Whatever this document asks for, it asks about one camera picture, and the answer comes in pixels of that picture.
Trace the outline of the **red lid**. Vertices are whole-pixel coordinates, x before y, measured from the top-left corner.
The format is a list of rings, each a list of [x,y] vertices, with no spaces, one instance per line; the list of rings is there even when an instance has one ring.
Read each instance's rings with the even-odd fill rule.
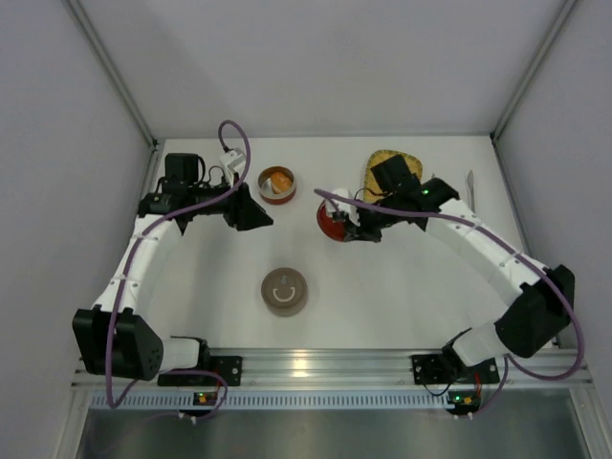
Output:
[[[317,224],[321,231],[330,239],[343,242],[346,236],[346,215],[331,209],[331,205],[322,201],[317,209]]]

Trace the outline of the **orange food piece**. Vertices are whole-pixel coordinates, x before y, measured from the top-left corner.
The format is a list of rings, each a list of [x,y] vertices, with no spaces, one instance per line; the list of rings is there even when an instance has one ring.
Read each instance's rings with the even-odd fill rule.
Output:
[[[280,171],[276,171],[270,176],[270,183],[274,194],[285,193],[293,186],[292,179]]]

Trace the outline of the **beige lid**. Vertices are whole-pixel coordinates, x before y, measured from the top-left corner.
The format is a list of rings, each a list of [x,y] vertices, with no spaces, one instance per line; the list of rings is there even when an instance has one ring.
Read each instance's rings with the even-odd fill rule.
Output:
[[[261,283],[260,293],[266,304],[304,303],[308,300],[305,277],[292,268],[277,268],[270,271]]]

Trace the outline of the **beige steel container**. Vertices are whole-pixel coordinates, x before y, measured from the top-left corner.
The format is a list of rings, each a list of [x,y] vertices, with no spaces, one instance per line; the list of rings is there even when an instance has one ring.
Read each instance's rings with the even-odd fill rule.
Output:
[[[292,317],[300,313],[304,306],[304,303],[297,303],[293,305],[267,304],[267,309],[277,317]]]

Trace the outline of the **metal tongs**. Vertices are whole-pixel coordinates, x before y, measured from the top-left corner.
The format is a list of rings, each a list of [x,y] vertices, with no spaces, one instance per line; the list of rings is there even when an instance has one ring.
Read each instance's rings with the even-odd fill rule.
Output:
[[[467,193],[468,193],[468,200],[469,200],[469,205],[470,205],[470,210],[475,213],[476,212],[476,206],[475,206],[475,189],[474,189],[474,174],[473,171],[470,170],[466,176],[466,186],[467,186]]]

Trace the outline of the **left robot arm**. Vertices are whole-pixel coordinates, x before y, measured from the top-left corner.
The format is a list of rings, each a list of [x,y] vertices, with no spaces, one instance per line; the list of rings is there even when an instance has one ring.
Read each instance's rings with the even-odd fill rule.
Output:
[[[141,199],[128,247],[103,293],[89,309],[79,309],[72,326],[85,369],[94,375],[151,381],[168,370],[204,367],[203,339],[171,336],[145,318],[164,264],[197,216],[223,216],[245,231],[273,219],[251,197],[244,182],[246,154],[227,149],[219,159],[223,176],[206,181],[204,159],[170,153],[154,191]]]

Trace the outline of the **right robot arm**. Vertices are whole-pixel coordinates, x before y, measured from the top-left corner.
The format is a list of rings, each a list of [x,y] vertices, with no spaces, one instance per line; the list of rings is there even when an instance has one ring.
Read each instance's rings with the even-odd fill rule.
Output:
[[[320,207],[319,215],[339,226],[340,241],[378,243],[388,228],[415,225],[461,257],[505,305],[501,317],[459,332],[435,355],[450,380],[485,361],[528,359],[576,323],[575,276],[567,267],[550,268],[513,247],[452,186],[437,177],[422,182],[401,156],[375,164],[371,173],[374,201],[337,189]]]

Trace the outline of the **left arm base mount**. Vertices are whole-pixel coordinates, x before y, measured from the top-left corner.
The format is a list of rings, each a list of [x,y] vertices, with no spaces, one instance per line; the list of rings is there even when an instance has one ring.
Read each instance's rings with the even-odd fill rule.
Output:
[[[217,386],[222,378],[227,386],[239,386],[243,359],[240,356],[206,355],[193,368],[172,369],[159,375],[158,386],[196,387]]]

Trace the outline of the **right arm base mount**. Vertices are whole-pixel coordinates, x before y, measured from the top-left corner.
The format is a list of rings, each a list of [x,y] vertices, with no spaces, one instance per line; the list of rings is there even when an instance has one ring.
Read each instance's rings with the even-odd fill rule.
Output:
[[[413,379],[417,385],[447,385],[449,383],[499,383],[501,378],[495,359],[465,366],[441,353],[415,354],[410,357]]]

